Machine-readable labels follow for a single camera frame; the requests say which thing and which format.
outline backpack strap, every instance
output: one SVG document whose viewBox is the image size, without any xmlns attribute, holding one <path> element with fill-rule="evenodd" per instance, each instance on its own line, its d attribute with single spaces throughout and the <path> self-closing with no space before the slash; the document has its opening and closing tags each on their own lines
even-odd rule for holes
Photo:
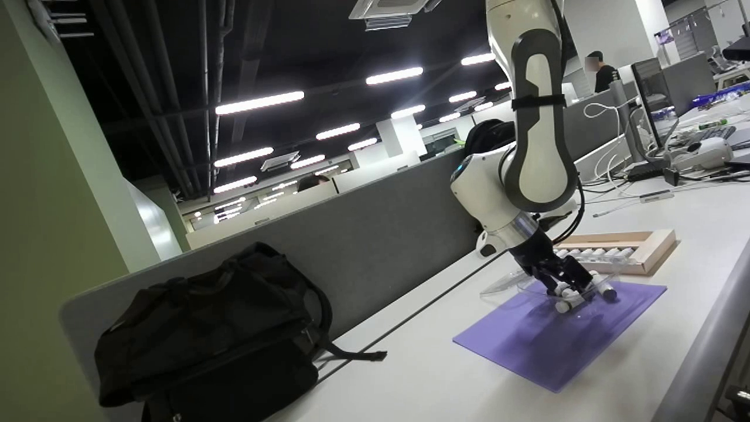
<svg viewBox="0 0 750 422">
<path fill-rule="evenodd" d="M 332 359 L 347 359 L 347 361 L 383 361 L 388 352 L 347 352 L 332 345 L 327 339 L 323 339 L 323 350 L 332 355 Z"/>
<path fill-rule="evenodd" d="M 257 241 L 256 252 L 264 254 L 264 256 L 279 256 L 286 260 L 286 256 L 280 256 L 277 250 L 271 250 L 269 245 Z M 287 267 L 292 267 L 299 280 L 304 281 L 304 287 L 317 295 L 318 306 L 320 306 L 320 322 L 318 322 L 318 342 L 314 350 L 323 350 L 327 352 L 332 359 L 344 359 L 344 361 L 381 361 L 387 356 L 387 352 L 347 352 L 340 350 L 338 345 L 332 345 L 332 341 L 327 339 L 331 324 L 332 324 L 332 308 L 327 295 L 312 285 L 296 265 L 287 263 Z"/>
</svg>

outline white robotic arm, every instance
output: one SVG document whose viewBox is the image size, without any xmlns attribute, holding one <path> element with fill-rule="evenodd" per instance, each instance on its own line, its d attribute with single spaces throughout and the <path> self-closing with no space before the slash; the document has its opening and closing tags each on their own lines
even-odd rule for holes
<svg viewBox="0 0 750 422">
<path fill-rule="evenodd" d="M 557 258 L 528 217 L 562 207 L 578 185 L 562 138 L 562 16 L 552 0 L 487 0 L 487 29 L 490 49 L 515 93 L 515 148 L 467 158 L 450 189 L 483 223 L 487 241 L 546 285 L 560 312 L 582 306 L 591 290 L 613 301 L 598 274 Z"/>
</svg>

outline ceiling light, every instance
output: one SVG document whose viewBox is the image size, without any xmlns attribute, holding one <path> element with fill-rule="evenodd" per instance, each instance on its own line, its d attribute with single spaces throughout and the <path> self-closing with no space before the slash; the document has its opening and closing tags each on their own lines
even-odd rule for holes
<svg viewBox="0 0 750 422">
<path fill-rule="evenodd" d="M 354 151 L 362 151 L 362 148 L 369 148 L 369 147 L 375 147 L 375 144 L 376 144 L 376 138 L 365 138 L 365 142 L 352 144 L 349 151 L 352 151 L 352 154 L 354 154 Z"/>
<path fill-rule="evenodd" d="M 375 84 L 388 84 L 388 83 L 396 83 L 396 80 L 413 80 L 413 79 L 419 79 L 421 73 L 424 73 L 424 68 L 419 68 L 419 66 L 393 71 L 393 73 L 380 73 L 380 76 L 369 76 L 365 80 L 365 84 L 375 88 Z"/>
<path fill-rule="evenodd" d="M 338 128 L 338 130 L 331 130 L 331 132 L 320 132 L 314 138 L 317 142 L 325 142 L 325 138 L 334 138 L 334 137 L 352 134 L 352 132 L 358 132 L 358 130 L 361 130 L 361 124 L 347 124 L 347 128 Z"/>
<path fill-rule="evenodd" d="M 314 176 L 323 176 L 323 173 L 331 173 L 331 171 L 338 171 L 338 166 L 327 166 L 327 169 L 314 171 Z"/>
<path fill-rule="evenodd" d="M 461 66 L 468 68 L 468 66 L 481 66 L 481 63 L 490 63 L 490 61 L 494 61 L 491 54 L 476 54 L 476 56 L 464 56 Z"/>
<path fill-rule="evenodd" d="M 512 84 L 510 83 L 494 84 L 494 93 L 503 93 L 503 89 L 512 89 Z"/>
<path fill-rule="evenodd" d="M 277 189 L 271 189 L 271 192 L 292 189 L 292 185 L 298 185 L 298 183 L 299 183 L 299 182 L 279 183 Z"/>
<path fill-rule="evenodd" d="M 223 159 L 215 159 L 212 166 L 215 169 L 225 169 L 225 166 L 233 166 L 239 163 L 259 159 L 259 158 L 266 158 L 266 156 L 273 156 L 273 148 L 259 148 L 259 151 L 249 151 L 249 154 L 240 154 L 240 156 L 223 158 Z"/>
<path fill-rule="evenodd" d="M 481 103 L 481 105 L 476 105 L 474 110 L 476 110 L 476 113 L 483 113 L 483 110 L 490 110 L 490 108 L 494 108 L 494 103 Z"/>
<path fill-rule="evenodd" d="M 230 207 L 236 207 L 236 205 L 244 205 L 244 203 L 245 203 L 245 197 L 239 197 L 239 200 L 233 200 L 233 203 L 218 205 L 215 212 L 218 212 L 218 209 L 230 209 Z"/>
<path fill-rule="evenodd" d="M 443 124 L 443 123 L 450 123 L 450 121 L 457 121 L 457 118 L 461 118 L 461 113 L 443 116 L 443 118 L 440 118 L 440 124 Z"/>
<path fill-rule="evenodd" d="M 416 105 L 410 105 L 410 108 L 393 110 L 390 121 L 402 121 L 402 118 L 410 118 L 410 116 L 416 116 L 416 113 L 424 113 L 424 103 L 416 103 Z"/>
<path fill-rule="evenodd" d="M 239 190 L 239 189 L 253 185 L 256 182 L 257 182 L 256 176 L 239 179 L 239 182 L 231 182 L 231 183 L 226 183 L 226 185 L 212 189 L 212 192 L 215 192 L 215 195 L 223 195 L 223 192 L 230 192 L 230 190 Z"/>
<path fill-rule="evenodd" d="M 318 165 L 318 163 L 325 163 L 325 156 L 314 156 L 314 158 L 292 163 L 291 169 L 303 169 L 303 166 L 312 166 L 312 165 Z"/>
<path fill-rule="evenodd" d="M 464 103 L 470 101 L 476 97 L 476 93 L 461 93 L 447 100 L 447 103 Z"/>
<path fill-rule="evenodd" d="M 236 103 L 223 103 L 215 108 L 215 116 L 236 116 L 236 113 L 249 113 L 249 110 L 257 110 L 257 108 L 296 103 L 303 100 L 304 100 L 304 93 L 286 93 L 286 95 L 277 95 L 277 97 L 259 97 L 259 100 L 249 100 L 249 101 L 236 101 Z"/>
</svg>

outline keyboard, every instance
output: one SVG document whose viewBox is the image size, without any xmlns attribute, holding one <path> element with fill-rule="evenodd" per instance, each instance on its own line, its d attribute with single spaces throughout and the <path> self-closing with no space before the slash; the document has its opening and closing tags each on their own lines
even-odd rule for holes
<svg viewBox="0 0 750 422">
<path fill-rule="evenodd" d="M 706 138 L 729 138 L 736 132 L 732 124 L 706 128 L 695 132 L 681 132 L 667 142 L 667 148 L 681 148 L 692 144 L 703 144 Z"/>
</svg>

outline white table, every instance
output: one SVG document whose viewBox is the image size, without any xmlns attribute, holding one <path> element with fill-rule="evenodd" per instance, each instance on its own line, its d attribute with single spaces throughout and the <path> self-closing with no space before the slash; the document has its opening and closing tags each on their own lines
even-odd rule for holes
<svg viewBox="0 0 750 422">
<path fill-rule="evenodd" d="M 717 89 L 724 89 L 727 84 L 740 80 L 740 79 L 750 79 L 750 66 L 737 66 L 737 68 L 732 68 L 727 73 L 720 73 L 713 79 L 713 83 L 717 83 Z"/>
<path fill-rule="evenodd" d="M 624 195 L 658 189 L 640 183 Z M 560 395 L 451 345 L 457 333 L 515 294 L 517 271 L 499 258 L 376 342 L 388 352 L 383 365 L 347 365 L 271 421 L 652 421 L 750 239 L 750 185 L 695 189 L 673 200 L 630 205 L 586 219 L 582 233 L 658 227 L 676 230 L 679 247 L 644 285 L 662 285 L 667 294 Z M 408 301 L 393 304 L 344 336 L 342 345 L 362 345 L 368 327 L 387 327 L 405 308 Z"/>
</svg>

